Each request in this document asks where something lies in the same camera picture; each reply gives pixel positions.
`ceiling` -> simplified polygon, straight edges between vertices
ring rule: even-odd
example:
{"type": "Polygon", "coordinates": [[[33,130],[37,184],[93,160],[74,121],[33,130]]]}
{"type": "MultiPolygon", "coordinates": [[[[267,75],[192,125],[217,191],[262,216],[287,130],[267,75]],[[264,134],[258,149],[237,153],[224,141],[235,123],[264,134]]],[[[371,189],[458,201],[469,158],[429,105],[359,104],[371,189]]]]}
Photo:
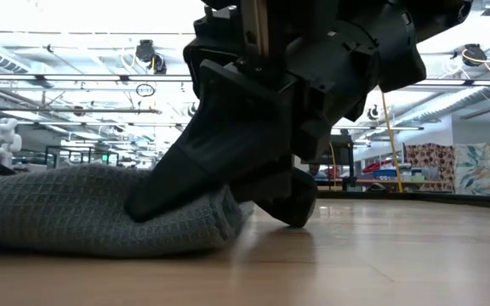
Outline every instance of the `ceiling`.
{"type": "MultiPolygon", "coordinates": [[[[479,43],[490,60],[490,15],[483,15],[485,8],[489,9],[490,1],[476,0],[476,3],[479,3],[479,9],[463,25],[419,45],[429,79],[490,79],[490,63],[489,67],[468,67],[462,65],[460,58],[451,59],[455,49],[467,43],[479,43]]],[[[151,39],[157,52],[166,60],[169,75],[188,75],[182,50],[194,38],[193,20],[203,16],[201,1],[128,0],[107,4],[101,0],[0,0],[0,54],[21,63],[30,73],[137,75],[149,71],[140,64],[130,67],[134,48],[139,40],[151,39]]],[[[0,68],[0,73],[5,72],[8,71],[0,68]]],[[[53,85],[53,88],[45,89],[27,82],[0,82],[0,88],[12,90],[29,100],[49,101],[51,107],[80,105],[138,110],[137,113],[95,113],[80,117],[62,114],[60,119],[67,121],[188,122],[187,111],[197,103],[190,82],[156,82],[152,84],[156,94],[150,98],[136,94],[139,83],[135,82],[53,82],[53,85]],[[149,107],[162,113],[139,112],[139,108],[144,111],[149,107]]],[[[412,111],[441,91],[447,90],[404,88],[388,93],[386,101],[390,115],[394,117],[412,111]]],[[[382,105],[379,90],[368,95],[366,109],[376,105],[379,108],[382,105]]],[[[47,118],[46,114],[40,113],[27,116],[31,115],[47,118]]],[[[382,121],[371,121],[365,114],[357,122],[342,119],[338,125],[376,125],[382,121]]],[[[138,138],[154,139],[156,150],[166,150],[180,133],[175,127],[126,127],[126,130],[127,134],[138,138]]],[[[94,128],[88,132],[95,133],[94,128]]]]}

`colorful fabric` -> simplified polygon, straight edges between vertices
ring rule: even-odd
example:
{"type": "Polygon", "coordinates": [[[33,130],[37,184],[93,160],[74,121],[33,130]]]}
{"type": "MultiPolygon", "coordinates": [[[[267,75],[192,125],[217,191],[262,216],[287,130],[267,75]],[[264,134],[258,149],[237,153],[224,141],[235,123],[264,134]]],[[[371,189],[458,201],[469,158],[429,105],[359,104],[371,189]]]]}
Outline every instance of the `colorful fabric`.
{"type": "Polygon", "coordinates": [[[490,196],[490,144],[457,144],[455,155],[455,192],[490,196]]]}
{"type": "Polygon", "coordinates": [[[439,144],[406,145],[406,162],[412,167],[438,167],[440,183],[423,184],[421,191],[453,192],[454,153],[452,146],[439,144]]]}

